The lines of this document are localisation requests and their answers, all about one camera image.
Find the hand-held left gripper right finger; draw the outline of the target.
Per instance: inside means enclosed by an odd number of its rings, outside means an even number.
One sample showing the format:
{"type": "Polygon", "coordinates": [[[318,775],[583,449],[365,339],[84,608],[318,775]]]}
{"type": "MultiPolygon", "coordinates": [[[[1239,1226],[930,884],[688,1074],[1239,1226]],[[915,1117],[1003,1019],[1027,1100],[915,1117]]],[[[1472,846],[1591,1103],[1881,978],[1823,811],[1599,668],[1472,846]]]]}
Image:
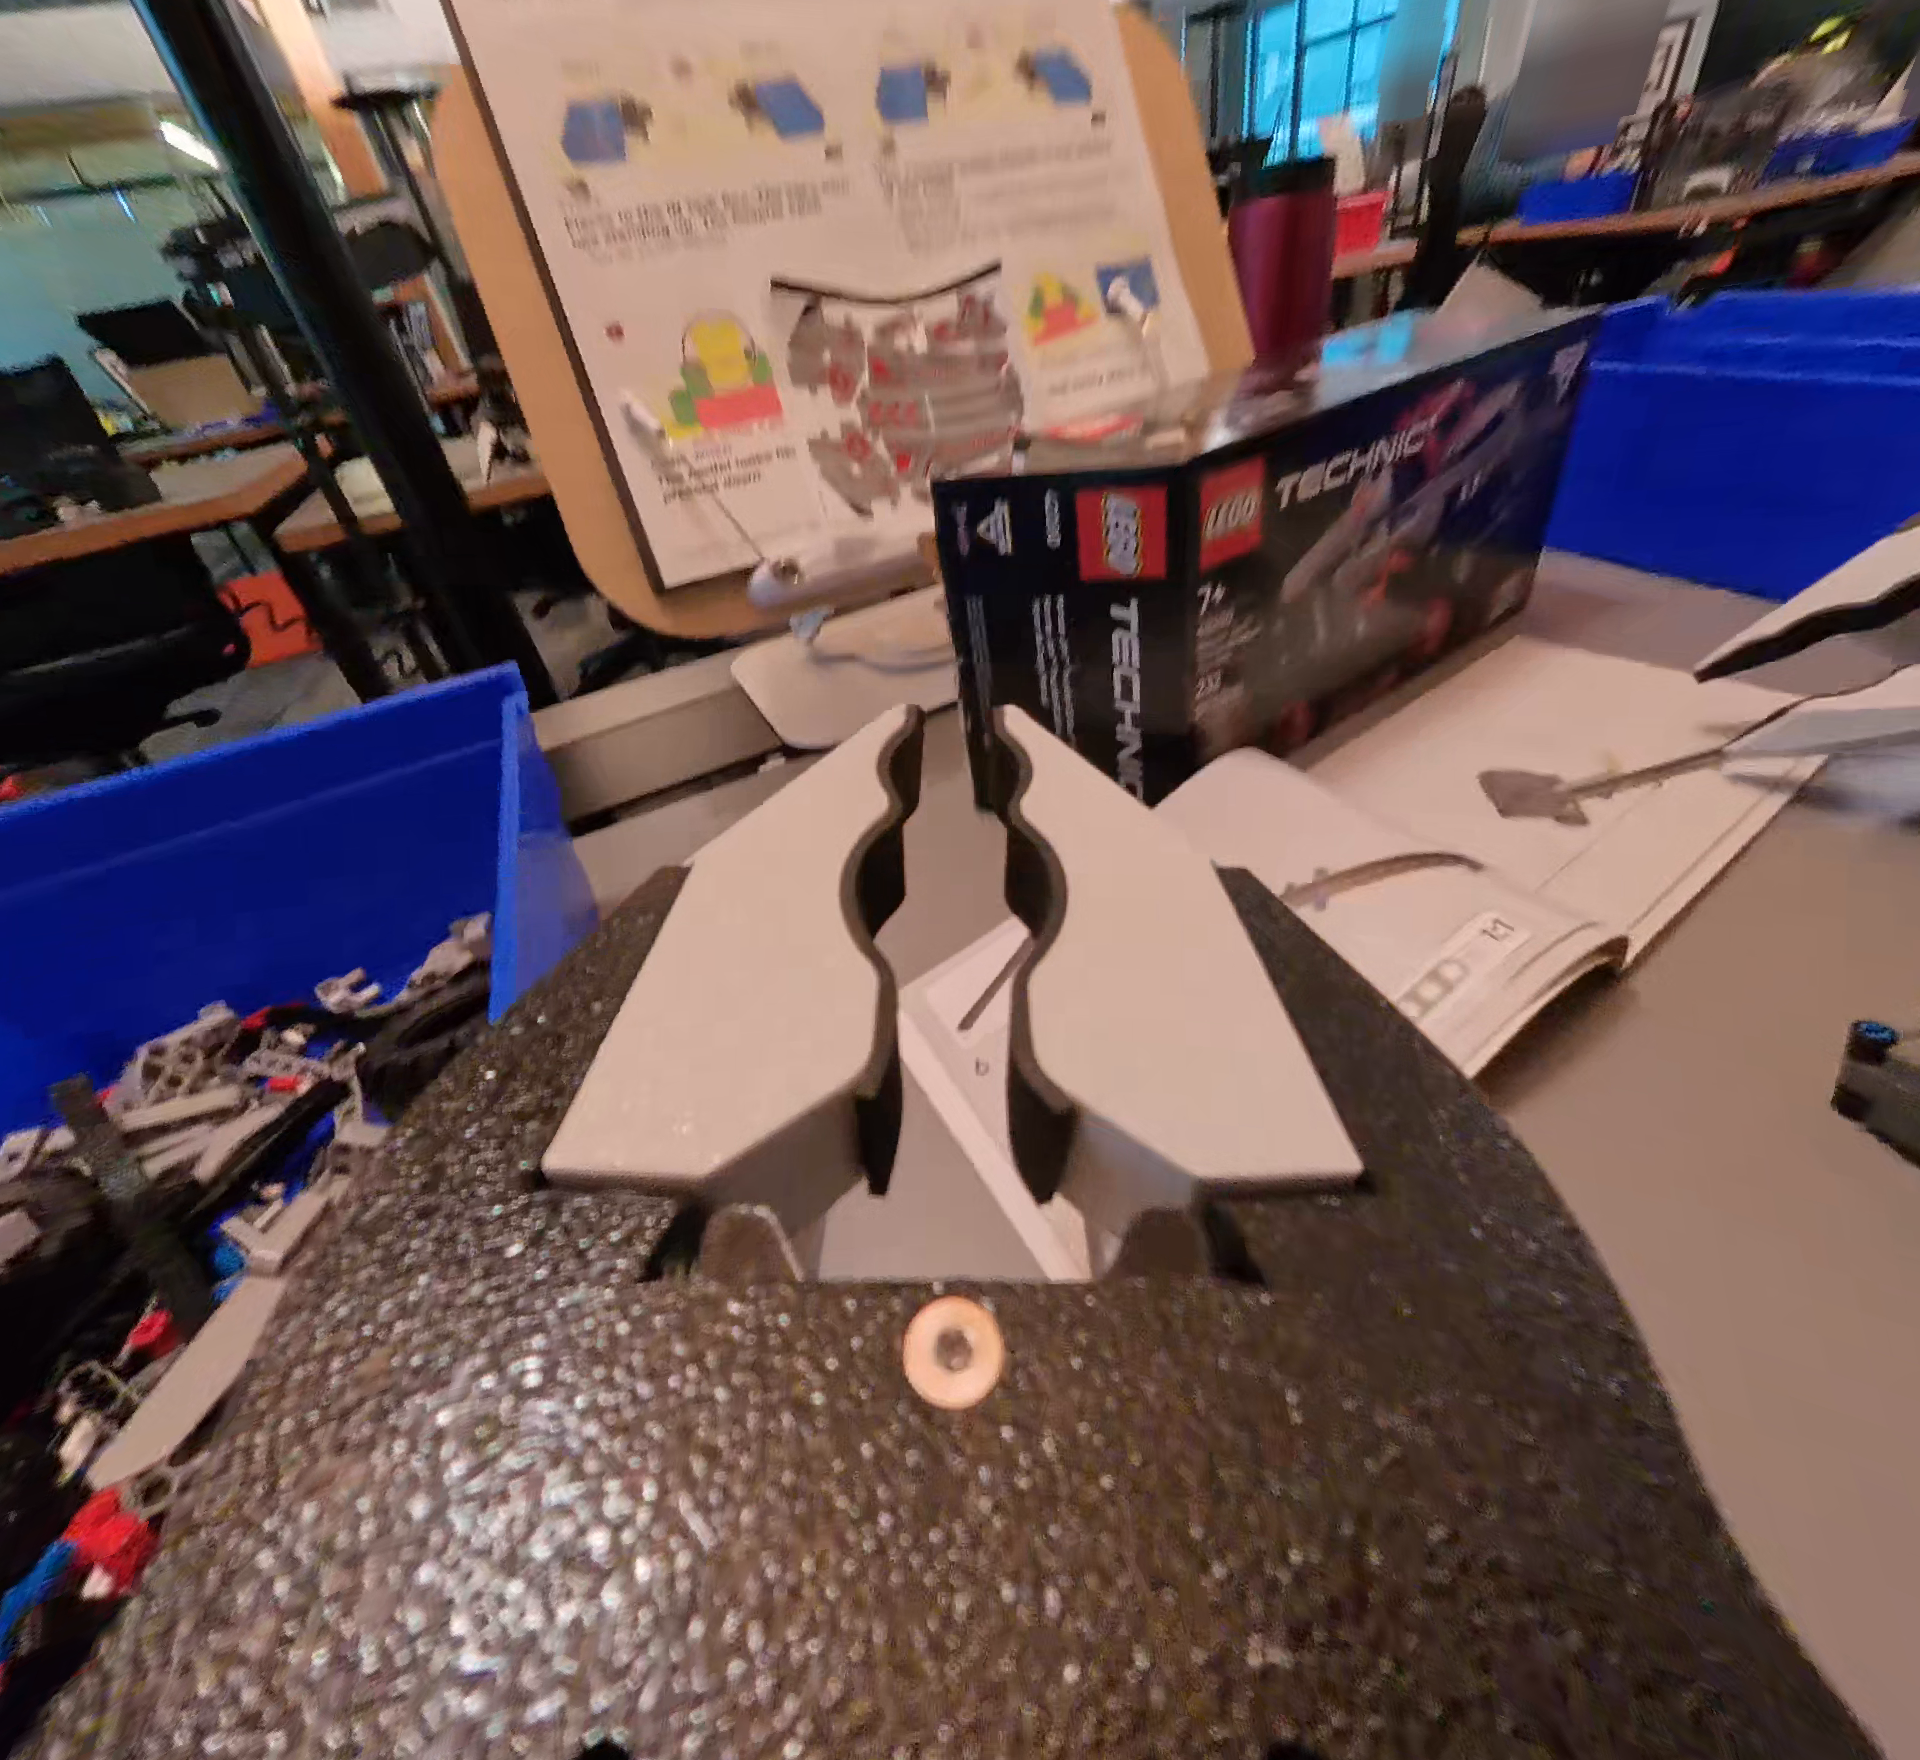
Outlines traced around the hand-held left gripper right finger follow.
{"type": "Polygon", "coordinates": [[[1039,1206],[1125,1239],[1156,1211],[1354,1190],[1363,1156],[1228,889],[1020,708],[1006,775],[1006,1131],[1039,1206]]]}

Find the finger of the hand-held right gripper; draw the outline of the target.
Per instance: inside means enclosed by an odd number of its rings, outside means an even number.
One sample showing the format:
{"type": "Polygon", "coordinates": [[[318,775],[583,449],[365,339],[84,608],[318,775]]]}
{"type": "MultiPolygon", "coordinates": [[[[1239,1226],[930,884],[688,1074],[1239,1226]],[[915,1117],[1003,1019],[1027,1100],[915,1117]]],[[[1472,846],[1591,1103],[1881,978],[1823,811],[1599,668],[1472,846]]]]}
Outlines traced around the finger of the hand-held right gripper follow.
{"type": "Polygon", "coordinates": [[[1734,737],[1722,758],[1756,759],[1878,756],[1917,744],[1917,676],[1886,676],[1854,691],[1801,701],[1734,737]]]}
{"type": "Polygon", "coordinates": [[[1878,634],[1917,611],[1917,525],[1911,522],[1714,648],[1695,681],[1777,666],[1851,634],[1878,634]]]}

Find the white instruction booklet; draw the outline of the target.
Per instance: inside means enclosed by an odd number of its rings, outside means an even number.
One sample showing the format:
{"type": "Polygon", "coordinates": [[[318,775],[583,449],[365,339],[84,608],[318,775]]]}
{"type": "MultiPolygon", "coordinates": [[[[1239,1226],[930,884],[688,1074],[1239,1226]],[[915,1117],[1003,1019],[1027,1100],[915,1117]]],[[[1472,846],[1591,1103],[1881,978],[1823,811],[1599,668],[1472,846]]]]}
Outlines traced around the white instruction booklet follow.
{"type": "MultiPolygon", "coordinates": [[[[1633,966],[1777,821],[1827,758],[1729,765],[1784,710],[1764,690],[1515,640],[1300,770],[1223,756],[1158,813],[1257,884],[1475,1076],[1560,995],[1633,966]]],[[[1092,1279],[1121,1239],[1039,1206],[1006,1131],[1012,917],[915,981],[902,1044],[917,1089],[902,1220],[864,1203],[853,1243],[885,1279],[1092,1279]]]]}

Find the grey toy brick assembly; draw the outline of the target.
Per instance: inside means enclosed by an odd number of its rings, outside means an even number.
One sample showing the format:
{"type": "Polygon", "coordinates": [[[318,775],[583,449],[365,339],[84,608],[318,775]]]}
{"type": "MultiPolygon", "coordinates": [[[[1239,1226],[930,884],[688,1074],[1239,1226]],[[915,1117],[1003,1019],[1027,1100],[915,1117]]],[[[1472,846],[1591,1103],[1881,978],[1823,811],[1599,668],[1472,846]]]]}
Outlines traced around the grey toy brick assembly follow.
{"type": "Polygon", "coordinates": [[[1917,1165],[1917,1027],[1853,1021],[1831,1092],[1831,1109],[1917,1165]]]}

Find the blue plastic bin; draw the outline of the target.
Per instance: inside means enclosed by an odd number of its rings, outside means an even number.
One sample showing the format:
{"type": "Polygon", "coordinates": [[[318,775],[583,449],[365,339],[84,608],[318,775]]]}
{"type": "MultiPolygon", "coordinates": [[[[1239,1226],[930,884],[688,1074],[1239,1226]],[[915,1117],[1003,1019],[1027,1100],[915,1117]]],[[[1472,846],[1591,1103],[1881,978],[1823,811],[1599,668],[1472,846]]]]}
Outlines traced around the blue plastic bin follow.
{"type": "Polygon", "coordinates": [[[597,909],[513,668],[5,804],[5,1138],[209,1004],[402,985],[494,917],[491,1016],[597,909]]]}
{"type": "Polygon", "coordinates": [[[1547,547],[1784,601],[1916,519],[1917,292],[1606,313],[1547,547]]]}

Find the long background table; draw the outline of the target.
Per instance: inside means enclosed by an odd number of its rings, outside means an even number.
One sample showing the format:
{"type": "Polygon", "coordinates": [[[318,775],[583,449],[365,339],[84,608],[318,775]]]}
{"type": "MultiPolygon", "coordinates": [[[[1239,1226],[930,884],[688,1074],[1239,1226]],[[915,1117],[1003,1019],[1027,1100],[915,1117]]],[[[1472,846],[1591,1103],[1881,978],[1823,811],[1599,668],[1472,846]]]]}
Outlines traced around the long background table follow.
{"type": "Polygon", "coordinates": [[[1520,217],[1471,225],[1456,234],[1456,247],[1464,259],[1485,258],[1490,262],[1513,262],[1541,253],[1557,259],[1586,259],[1591,254],[1693,242],[1710,234],[1741,234],[1746,225],[1771,216],[1827,204],[1861,204],[1873,194],[1907,189],[1916,178],[1917,149],[1907,147],[1878,165],[1771,182],[1758,189],[1695,196],[1684,204],[1646,212],[1583,216],[1539,225],[1528,225],[1520,217]]]}

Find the black toy set box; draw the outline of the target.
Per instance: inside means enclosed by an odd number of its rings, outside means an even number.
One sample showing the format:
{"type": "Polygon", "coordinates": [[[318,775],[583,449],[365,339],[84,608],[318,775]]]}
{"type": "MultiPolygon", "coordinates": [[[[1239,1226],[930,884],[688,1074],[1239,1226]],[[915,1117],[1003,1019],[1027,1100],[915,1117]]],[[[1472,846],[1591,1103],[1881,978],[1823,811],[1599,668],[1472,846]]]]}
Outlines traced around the black toy set box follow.
{"type": "Polygon", "coordinates": [[[1152,808],[1226,752],[1302,749],[1518,617],[1604,326],[1536,310],[1332,335],[1035,436],[930,488],[973,801],[1025,710],[1152,808]]]}

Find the pile of toy brick parts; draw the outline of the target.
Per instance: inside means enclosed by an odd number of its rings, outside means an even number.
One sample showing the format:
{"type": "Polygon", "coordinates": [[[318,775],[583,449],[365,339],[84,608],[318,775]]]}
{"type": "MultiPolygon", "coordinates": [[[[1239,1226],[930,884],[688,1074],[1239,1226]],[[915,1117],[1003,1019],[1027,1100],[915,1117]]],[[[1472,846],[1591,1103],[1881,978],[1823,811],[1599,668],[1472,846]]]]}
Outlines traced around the pile of toy brick parts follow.
{"type": "Polygon", "coordinates": [[[471,915],[402,985],[209,1004],[5,1138],[5,1748],[143,1588],[297,1264],[491,1007],[471,915]]]}

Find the orange object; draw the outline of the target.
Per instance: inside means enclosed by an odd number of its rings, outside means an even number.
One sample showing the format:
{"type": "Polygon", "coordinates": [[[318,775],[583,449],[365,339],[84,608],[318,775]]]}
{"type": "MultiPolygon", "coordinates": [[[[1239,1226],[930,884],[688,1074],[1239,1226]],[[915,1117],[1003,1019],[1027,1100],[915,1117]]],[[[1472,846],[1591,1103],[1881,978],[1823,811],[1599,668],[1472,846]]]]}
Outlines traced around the orange object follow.
{"type": "Polygon", "coordinates": [[[325,655],[299,596],[280,572],[236,576],[221,587],[221,602],[250,640],[250,668],[287,666],[325,655]]]}

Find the maroon tumbler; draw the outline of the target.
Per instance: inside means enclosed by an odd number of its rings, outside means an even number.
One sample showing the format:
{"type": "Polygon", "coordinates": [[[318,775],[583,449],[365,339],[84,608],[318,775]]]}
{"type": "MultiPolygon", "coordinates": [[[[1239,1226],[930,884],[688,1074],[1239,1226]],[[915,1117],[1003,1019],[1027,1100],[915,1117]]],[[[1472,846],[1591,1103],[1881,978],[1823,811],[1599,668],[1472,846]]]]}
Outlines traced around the maroon tumbler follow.
{"type": "Polygon", "coordinates": [[[1336,250],[1336,162],[1286,161],[1245,173],[1226,236],[1256,363],[1302,377],[1329,326],[1336,250]]]}

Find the black office chair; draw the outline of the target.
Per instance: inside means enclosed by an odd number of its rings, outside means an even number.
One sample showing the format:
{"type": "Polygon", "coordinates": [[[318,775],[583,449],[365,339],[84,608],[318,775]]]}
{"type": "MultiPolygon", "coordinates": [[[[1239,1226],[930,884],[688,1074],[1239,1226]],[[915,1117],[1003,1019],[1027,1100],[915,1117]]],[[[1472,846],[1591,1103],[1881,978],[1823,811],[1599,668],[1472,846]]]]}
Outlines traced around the black office chair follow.
{"type": "MultiPolygon", "coordinates": [[[[61,356],[3,372],[5,547],[68,525],[65,508],[110,519],[157,504],[61,356]]],[[[3,580],[5,775],[145,765],[152,737],[216,724],[178,706],[250,661],[189,534],[26,564],[3,580]]]]}

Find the wooden background table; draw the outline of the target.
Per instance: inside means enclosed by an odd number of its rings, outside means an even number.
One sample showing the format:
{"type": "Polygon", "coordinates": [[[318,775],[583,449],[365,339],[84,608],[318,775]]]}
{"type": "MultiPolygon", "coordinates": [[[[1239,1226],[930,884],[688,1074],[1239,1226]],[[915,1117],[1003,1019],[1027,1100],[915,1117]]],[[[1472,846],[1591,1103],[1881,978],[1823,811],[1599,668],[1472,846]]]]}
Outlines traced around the wooden background table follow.
{"type": "Polygon", "coordinates": [[[263,541],[301,555],[339,547],[348,537],[325,501],[308,499],[304,465],[287,445],[173,461],[157,471],[157,488],[157,504],[3,542],[3,576],[228,525],[267,522],[274,529],[263,541]]]}

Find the window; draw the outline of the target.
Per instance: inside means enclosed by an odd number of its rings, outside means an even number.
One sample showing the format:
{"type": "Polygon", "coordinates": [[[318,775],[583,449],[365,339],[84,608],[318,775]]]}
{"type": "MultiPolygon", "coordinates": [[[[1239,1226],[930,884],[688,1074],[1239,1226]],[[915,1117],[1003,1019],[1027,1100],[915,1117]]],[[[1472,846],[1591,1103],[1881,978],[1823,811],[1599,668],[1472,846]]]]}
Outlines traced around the window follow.
{"type": "MultiPolygon", "coordinates": [[[[1245,134],[1268,157],[1316,157],[1320,120],[1344,116],[1363,139],[1378,137],[1390,27],[1401,0],[1253,0],[1245,27],[1245,134]]],[[[1462,0],[1447,0],[1445,54],[1452,54],[1462,0]]]]}

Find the wooden board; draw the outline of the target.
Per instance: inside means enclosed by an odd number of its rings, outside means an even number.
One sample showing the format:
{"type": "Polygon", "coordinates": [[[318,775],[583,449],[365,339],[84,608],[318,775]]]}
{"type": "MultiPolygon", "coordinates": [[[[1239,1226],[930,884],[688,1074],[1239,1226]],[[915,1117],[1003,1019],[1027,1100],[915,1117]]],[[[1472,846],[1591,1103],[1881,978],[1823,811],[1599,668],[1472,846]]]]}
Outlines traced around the wooden board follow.
{"type": "MultiPolygon", "coordinates": [[[[1113,16],[1207,367],[1214,374],[1243,372],[1256,350],[1184,68],[1143,8],[1118,4],[1113,16]]],[[[775,634],[787,614],[754,608],[743,574],[681,589],[653,584],[585,377],[571,363],[563,313],[543,280],[467,68],[450,68],[445,80],[435,169],[530,422],[538,466],[592,589],[615,614],[674,643],[740,644],[775,634]]]]}

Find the black pole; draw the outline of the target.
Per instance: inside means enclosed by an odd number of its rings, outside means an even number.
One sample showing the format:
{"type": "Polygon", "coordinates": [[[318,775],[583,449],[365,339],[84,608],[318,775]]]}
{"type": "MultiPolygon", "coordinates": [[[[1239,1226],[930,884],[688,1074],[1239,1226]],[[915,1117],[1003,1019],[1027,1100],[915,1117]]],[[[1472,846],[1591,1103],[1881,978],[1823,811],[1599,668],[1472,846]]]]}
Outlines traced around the black pole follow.
{"type": "Polygon", "coordinates": [[[559,690],[502,587],[427,410],[308,165],[230,0],[132,0],[164,67],[221,147],[250,230],[325,367],[406,537],[444,659],[517,666],[533,708],[559,690]]]}

